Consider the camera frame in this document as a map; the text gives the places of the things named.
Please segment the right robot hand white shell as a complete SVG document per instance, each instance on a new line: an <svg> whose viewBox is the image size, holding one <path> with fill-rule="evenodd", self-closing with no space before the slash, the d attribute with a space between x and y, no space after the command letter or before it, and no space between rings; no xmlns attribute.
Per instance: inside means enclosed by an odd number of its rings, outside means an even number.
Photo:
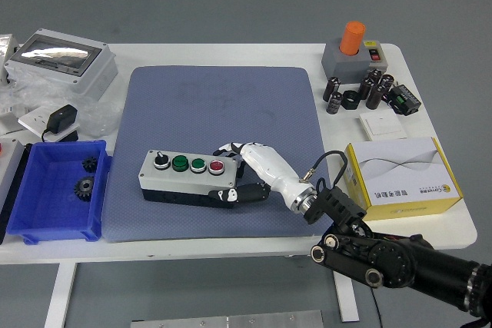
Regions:
<svg viewBox="0 0 492 328"><path fill-rule="evenodd" d="M249 203L265 200L271 191L283 197L286 207L296 214L305 214L316 200L313 185L302 180L285 159L272 147L258 143L230 143L216 151L241 155L245 162L262 180L261 183L210 191L208 196L224 203Z"/></svg>

